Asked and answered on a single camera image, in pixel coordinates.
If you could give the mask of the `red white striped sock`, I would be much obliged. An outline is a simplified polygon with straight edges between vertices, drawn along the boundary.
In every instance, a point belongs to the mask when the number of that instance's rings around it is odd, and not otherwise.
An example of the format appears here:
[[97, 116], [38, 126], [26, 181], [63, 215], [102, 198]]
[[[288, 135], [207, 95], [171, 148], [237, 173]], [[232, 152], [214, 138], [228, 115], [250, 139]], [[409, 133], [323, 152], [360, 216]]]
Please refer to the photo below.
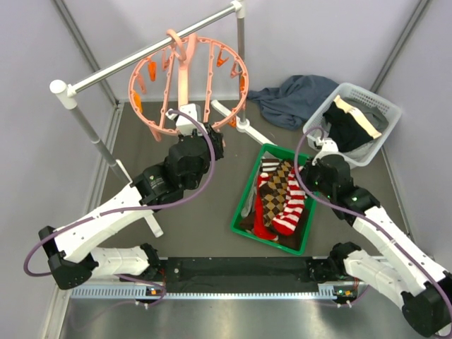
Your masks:
[[271, 225], [278, 234], [289, 236], [295, 232], [305, 208], [305, 200], [306, 193], [300, 187], [293, 169], [288, 177], [283, 209], [271, 221]]

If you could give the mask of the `pink round clip hanger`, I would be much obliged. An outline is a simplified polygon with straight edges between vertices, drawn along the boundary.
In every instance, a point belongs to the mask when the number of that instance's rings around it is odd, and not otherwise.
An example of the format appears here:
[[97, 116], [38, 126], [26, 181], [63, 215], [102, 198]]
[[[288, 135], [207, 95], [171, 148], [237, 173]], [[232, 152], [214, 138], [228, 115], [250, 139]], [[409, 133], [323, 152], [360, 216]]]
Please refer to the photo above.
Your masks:
[[[163, 135], [175, 136], [193, 126], [188, 121], [179, 122], [177, 118], [170, 114], [169, 101], [173, 74], [175, 73], [177, 75], [177, 109], [189, 113], [190, 109], [194, 107], [194, 104], [190, 103], [189, 100], [189, 75], [192, 61], [200, 44], [208, 47], [208, 60], [205, 104], [203, 109], [195, 110], [196, 117], [201, 123], [208, 122], [212, 105], [214, 68], [220, 68], [230, 61], [232, 63], [230, 78], [239, 79], [239, 101], [228, 113], [223, 114], [223, 119], [213, 123], [213, 129], [219, 131], [226, 124], [238, 125], [239, 113], [246, 108], [246, 98], [249, 91], [249, 76], [243, 58], [230, 46], [209, 37], [200, 37], [196, 33], [182, 37], [174, 30], [168, 30], [167, 35], [171, 41], [170, 45], [162, 47], [150, 56], [141, 59], [136, 64], [129, 79], [128, 94], [131, 107], [137, 117], [148, 127], [153, 138], [160, 142]], [[156, 56], [162, 57], [165, 87], [159, 119], [152, 120], [145, 116], [141, 96], [147, 93], [147, 83], [143, 77], [143, 70], [147, 70], [151, 82], [156, 80], [157, 62], [153, 59]]]

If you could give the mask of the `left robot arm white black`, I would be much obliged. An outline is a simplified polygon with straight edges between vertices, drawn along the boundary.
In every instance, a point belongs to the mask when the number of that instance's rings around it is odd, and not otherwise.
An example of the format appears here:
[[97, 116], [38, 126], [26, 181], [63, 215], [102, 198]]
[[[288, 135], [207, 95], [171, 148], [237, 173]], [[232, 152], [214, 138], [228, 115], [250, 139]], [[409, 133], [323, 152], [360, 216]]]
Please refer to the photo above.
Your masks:
[[160, 272], [160, 259], [150, 244], [128, 249], [102, 248], [100, 244], [137, 220], [176, 206], [187, 190], [199, 187], [212, 161], [223, 157], [223, 135], [204, 124], [206, 135], [193, 130], [180, 135], [167, 157], [143, 170], [116, 196], [87, 215], [86, 222], [68, 230], [50, 226], [38, 235], [47, 255], [50, 273], [58, 287], [70, 290], [91, 278], [128, 275], [150, 281]]

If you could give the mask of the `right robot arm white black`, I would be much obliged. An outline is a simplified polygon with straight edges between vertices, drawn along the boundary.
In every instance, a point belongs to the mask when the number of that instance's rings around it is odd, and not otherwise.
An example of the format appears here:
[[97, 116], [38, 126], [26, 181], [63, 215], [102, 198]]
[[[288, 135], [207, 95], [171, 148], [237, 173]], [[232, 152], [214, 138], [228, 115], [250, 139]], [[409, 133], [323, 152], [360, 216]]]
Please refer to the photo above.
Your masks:
[[382, 263], [357, 245], [335, 246], [331, 274], [373, 287], [402, 311], [420, 335], [451, 337], [451, 272], [428, 257], [388, 216], [380, 202], [355, 185], [339, 154], [310, 158], [295, 176], [303, 190], [334, 210], [383, 255]]

